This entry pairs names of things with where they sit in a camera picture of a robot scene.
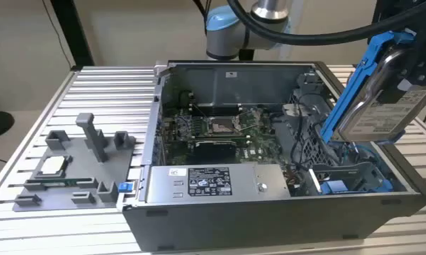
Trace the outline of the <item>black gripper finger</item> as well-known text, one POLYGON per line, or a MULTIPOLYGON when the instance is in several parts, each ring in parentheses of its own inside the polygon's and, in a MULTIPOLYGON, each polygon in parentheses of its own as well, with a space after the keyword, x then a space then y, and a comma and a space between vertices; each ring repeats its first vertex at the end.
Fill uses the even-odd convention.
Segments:
POLYGON ((379 62, 378 102, 382 104, 394 104, 403 94, 398 85, 407 74, 409 52, 410 48, 407 46, 394 46, 379 62))

